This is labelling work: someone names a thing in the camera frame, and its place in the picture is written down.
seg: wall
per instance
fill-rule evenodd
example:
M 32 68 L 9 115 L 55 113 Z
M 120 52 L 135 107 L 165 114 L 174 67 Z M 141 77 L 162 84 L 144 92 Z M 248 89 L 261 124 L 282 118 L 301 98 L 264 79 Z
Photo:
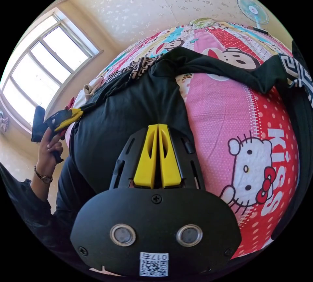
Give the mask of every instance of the wall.
M 237 0 L 69 1 L 99 25 L 104 35 L 110 34 L 119 52 L 142 38 L 187 24 L 196 18 L 211 17 L 218 21 L 256 25 L 240 11 Z M 264 5 L 261 6 L 267 11 L 270 20 L 262 27 L 291 48 L 290 34 Z
M 101 31 L 97 24 L 95 24 L 87 15 L 79 10 L 69 0 L 58 5 L 60 9 L 87 38 L 99 49 L 102 53 L 91 60 L 79 73 L 77 73 L 66 88 L 54 101 L 49 115 L 64 109 L 73 96 L 88 84 L 101 70 L 103 70 L 118 54 L 118 47 L 111 40 L 110 36 Z

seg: screw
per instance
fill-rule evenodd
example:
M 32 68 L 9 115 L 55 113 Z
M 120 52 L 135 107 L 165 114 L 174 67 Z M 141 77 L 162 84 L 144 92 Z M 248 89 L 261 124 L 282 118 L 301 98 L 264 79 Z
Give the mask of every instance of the screw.
M 81 255 L 83 255 L 83 256 L 87 256 L 87 255 L 88 255 L 87 249 L 85 249 L 85 248 L 82 247 L 82 246 L 78 247 L 78 251 L 79 251 L 79 253 L 80 253 Z
M 234 253 L 234 250 L 230 247 L 230 248 L 228 248 L 228 249 L 225 250 L 224 255 L 225 255 L 226 257 L 229 257 L 229 256 L 231 256 L 233 253 Z
M 159 204 L 159 203 L 161 203 L 162 202 L 162 197 L 160 196 L 160 195 L 158 195 L 158 194 L 156 194 L 156 195 L 153 195 L 152 196 L 152 202 L 154 203 L 154 204 Z

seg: hand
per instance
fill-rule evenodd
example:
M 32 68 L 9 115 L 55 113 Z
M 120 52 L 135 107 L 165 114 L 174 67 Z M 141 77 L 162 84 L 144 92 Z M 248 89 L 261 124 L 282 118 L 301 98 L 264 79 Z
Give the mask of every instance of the hand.
M 38 162 L 36 170 L 40 175 L 47 175 L 52 177 L 52 174 L 56 167 L 56 160 L 51 152 L 57 151 L 60 154 L 63 153 L 62 143 L 60 142 L 60 135 L 55 135 L 51 141 L 52 130 L 48 128 L 43 135 L 38 151 Z

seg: textured wallpaper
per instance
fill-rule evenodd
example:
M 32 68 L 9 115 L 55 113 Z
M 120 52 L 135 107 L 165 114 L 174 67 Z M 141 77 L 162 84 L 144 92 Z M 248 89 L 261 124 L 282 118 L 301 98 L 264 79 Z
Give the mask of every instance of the textured wallpaper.
M 240 11 L 237 0 L 70 0 L 115 41 L 119 49 L 158 31 L 211 17 L 219 21 L 255 23 Z M 276 18 L 271 24 L 277 28 Z

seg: bed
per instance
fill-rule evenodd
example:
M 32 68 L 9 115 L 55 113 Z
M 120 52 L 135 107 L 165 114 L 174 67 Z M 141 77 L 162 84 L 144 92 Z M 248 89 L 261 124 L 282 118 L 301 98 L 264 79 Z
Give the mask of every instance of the bed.
M 82 106 L 117 70 L 178 46 L 246 70 L 277 53 L 292 56 L 271 35 L 201 18 L 129 46 L 80 91 L 73 106 Z M 240 227 L 242 243 L 233 258 L 265 248 L 272 242 L 271 233 L 294 195 L 299 176 L 297 142 L 277 90 L 264 96 L 226 77 L 204 73 L 177 76 L 176 81 L 206 190 L 229 204 Z M 72 126 L 65 135 L 67 144 Z M 258 185 L 269 170 L 274 170 L 273 179 L 260 190 Z

